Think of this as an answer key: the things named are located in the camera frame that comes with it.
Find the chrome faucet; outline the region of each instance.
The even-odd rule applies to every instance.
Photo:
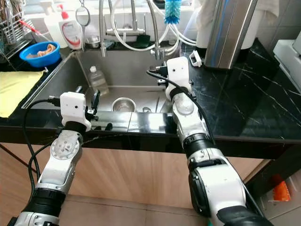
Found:
[[[99,13],[98,13],[98,20],[99,20],[99,39],[100,39],[100,56],[106,57],[107,56],[107,49],[104,43],[104,35],[103,35],[103,0],[99,0]]]
[[[151,0],[146,0],[146,1],[150,8],[150,14],[152,19],[152,24],[154,26],[154,36],[155,36],[155,50],[151,50],[150,53],[155,56],[156,60],[161,60],[165,55],[165,50],[160,47],[157,20],[156,20],[155,11],[151,5]]]
[[[155,11],[151,5],[151,0],[146,0],[147,4],[150,8],[150,14],[152,18],[152,23],[154,26],[154,35],[155,35],[155,48],[154,50],[151,50],[151,54],[155,56],[156,60],[161,60],[165,55],[165,50],[160,47],[159,38],[158,38],[158,27],[157,27],[157,20]],[[110,13],[112,12],[112,1],[108,0],[109,2],[109,9]],[[145,34],[146,33],[146,22],[145,22],[145,15],[144,15],[144,29],[137,28],[137,20],[136,20],[136,12],[135,12],[135,3],[134,0],[131,0],[131,9],[132,9],[132,28],[119,28],[117,29],[117,32],[119,35],[127,35],[127,36],[136,36],[139,34]],[[100,38],[100,54],[102,57],[105,57],[107,55],[107,50],[104,43],[104,29],[103,24],[105,24],[104,18],[103,18],[103,0],[99,0],[99,38]],[[115,35],[113,29],[106,29],[107,35]]]

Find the orange object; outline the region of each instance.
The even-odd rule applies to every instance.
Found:
[[[34,29],[33,27],[31,27],[29,24],[27,24],[27,23],[24,22],[23,20],[19,20],[19,22],[20,22],[22,25],[28,27],[32,32],[35,32],[36,34],[41,34],[41,32],[39,32],[39,31],[37,31],[36,29]]]
[[[42,57],[47,55],[48,53],[51,53],[53,50],[55,50],[55,46],[52,44],[48,44],[47,49],[45,51],[39,51],[37,55],[38,57]]]
[[[285,181],[282,181],[279,185],[274,187],[273,192],[275,201],[287,202],[291,200],[291,195]]]
[[[55,50],[55,46],[52,45],[52,44],[48,44],[46,50],[44,50],[44,51],[39,51],[39,52],[37,52],[37,54],[28,54],[28,55],[26,56],[26,58],[37,58],[37,57],[42,57],[42,56],[45,56],[45,55],[51,53],[53,50]]]

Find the white appliance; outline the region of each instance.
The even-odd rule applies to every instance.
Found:
[[[301,93],[301,33],[296,40],[278,40],[273,52],[280,68]]]

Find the black marble countertop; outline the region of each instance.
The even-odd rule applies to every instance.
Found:
[[[188,57],[192,50],[183,46],[182,55]],[[62,58],[69,52],[62,50]],[[27,63],[21,65],[17,68],[20,71],[32,70]],[[29,95],[57,65],[48,68],[49,72]],[[301,144],[301,94],[258,40],[246,59],[236,63],[230,71],[189,65],[197,101],[207,114],[218,147],[226,155],[277,158],[288,146]],[[24,143],[21,131],[24,109],[21,106],[26,98],[9,118],[0,118],[0,142]],[[106,113],[100,114],[104,119]],[[84,146],[182,152],[170,115],[128,114],[124,116],[124,130],[90,131]],[[28,118],[31,142],[49,142],[58,126],[61,126],[59,110],[33,109]]]

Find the stainless steel sink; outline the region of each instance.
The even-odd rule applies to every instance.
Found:
[[[136,103],[136,111],[143,112],[144,107],[155,112],[168,112],[166,106],[165,87],[158,87],[157,81],[145,71],[151,65],[161,65],[149,52],[108,51],[108,56],[101,58],[97,51],[72,52],[64,59],[43,84],[26,101],[27,107],[32,101],[48,98],[49,95],[60,96],[73,91],[77,86],[83,87],[86,104],[91,105],[93,89],[87,75],[93,65],[101,70],[109,86],[109,93],[100,97],[99,111],[111,111],[113,101],[119,97],[128,97]],[[41,103],[35,105],[39,109],[55,109],[56,107]]]

